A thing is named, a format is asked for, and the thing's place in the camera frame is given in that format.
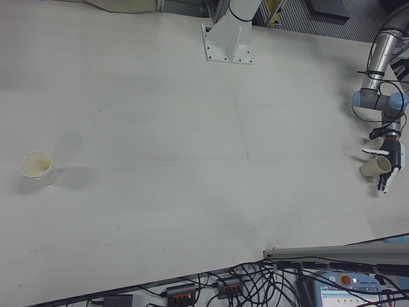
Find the robotic arm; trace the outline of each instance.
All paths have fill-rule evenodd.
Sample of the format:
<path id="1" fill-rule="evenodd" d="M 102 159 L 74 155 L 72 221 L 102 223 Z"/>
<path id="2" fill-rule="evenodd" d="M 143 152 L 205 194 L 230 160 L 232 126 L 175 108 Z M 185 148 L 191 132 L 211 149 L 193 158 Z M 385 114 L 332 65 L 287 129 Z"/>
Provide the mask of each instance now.
<path id="1" fill-rule="evenodd" d="M 352 106 L 373 109 L 382 112 L 382 125 L 375 128 L 369 139 L 383 138 L 379 150 L 363 149 L 367 154 L 382 155 L 388 158 L 392 169 L 381 174 L 378 190 L 388 193 L 390 184 L 396 174 L 405 167 L 405 146 L 399 141 L 401 136 L 401 117 L 409 103 L 409 96 L 396 87 L 399 92 L 390 96 L 379 91 L 385 71 L 398 40 L 409 28 L 409 4 L 394 11 L 378 32 L 376 49 L 370 55 L 365 79 L 360 91 L 353 94 Z"/>

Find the robotic hand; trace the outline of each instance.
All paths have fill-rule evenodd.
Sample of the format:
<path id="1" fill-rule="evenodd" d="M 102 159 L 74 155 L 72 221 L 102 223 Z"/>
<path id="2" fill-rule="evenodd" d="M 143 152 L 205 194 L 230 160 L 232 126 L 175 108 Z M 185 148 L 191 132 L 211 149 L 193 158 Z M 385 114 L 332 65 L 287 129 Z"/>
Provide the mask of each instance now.
<path id="1" fill-rule="evenodd" d="M 388 193 L 390 184 L 395 175 L 405 167 L 405 146 L 398 138 L 385 138 L 379 150 L 362 149 L 363 152 L 386 157 L 392 169 L 389 173 L 379 175 L 378 191 Z"/>

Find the control panel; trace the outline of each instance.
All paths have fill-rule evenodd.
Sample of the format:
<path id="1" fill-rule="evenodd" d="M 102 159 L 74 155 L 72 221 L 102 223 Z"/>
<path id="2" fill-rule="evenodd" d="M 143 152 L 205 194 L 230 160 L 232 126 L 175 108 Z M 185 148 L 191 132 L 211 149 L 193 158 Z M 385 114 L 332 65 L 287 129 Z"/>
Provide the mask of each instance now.
<path id="1" fill-rule="evenodd" d="M 322 279 L 327 283 L 336 283 L 343 288 L 351 290 L 359 290 L 365 292 L 380 292 L 382 290 L 379 281 L 366 274 L 348 272 L 326 272 L 321 276 L 322 278 L 317 278 Z M 377 294 L 355 293 L 360 297 L 359 298 L 348 293 L 344 289 L 329 286 L 315 280 L 313 281 L 313 289 L 316 307 L 356 307 L 361 304 L 367 303 L 363 299 L 374 303 L 380 300 Z"/>

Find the screen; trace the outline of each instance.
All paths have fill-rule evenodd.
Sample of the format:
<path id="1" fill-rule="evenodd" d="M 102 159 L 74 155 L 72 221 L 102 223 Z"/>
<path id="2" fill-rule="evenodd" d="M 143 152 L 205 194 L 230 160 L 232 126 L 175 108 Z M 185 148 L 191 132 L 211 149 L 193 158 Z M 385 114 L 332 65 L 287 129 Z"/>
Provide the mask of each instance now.
<path id="1" fill-rule="evenodd" d="M 360 304 L 366 303 L 365 301 L 355 297 L 346 291 L 334 290 L 332 287 L 321 287 L 321 301 L 322 307 L 356 307 Z M 361 290 L 361 291 L 378 291 L 377 288 L 353 288 L 352 290 Z M 370 294 L 357 294 L 363 299 L 366 299 L 369 302 L 379 301 L 377 295 Z"/>

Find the metal frame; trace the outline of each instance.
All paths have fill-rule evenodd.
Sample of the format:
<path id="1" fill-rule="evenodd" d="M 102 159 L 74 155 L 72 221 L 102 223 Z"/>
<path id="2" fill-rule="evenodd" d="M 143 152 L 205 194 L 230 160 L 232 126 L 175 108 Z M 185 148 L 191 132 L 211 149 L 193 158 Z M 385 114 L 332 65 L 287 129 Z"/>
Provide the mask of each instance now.
<path id="1" fill-rule="evenodd" d="M 329 258 L 338 261 L 362 262 L 365 264 L 409 265 L 409 244 L 383 242 L 354 244 L 346 246 L 323 246 L 317 248 L 284 248 L 264 251 L 265 258 L 303 258 L 302 261 L 316 261 L 314 257 Z"/>

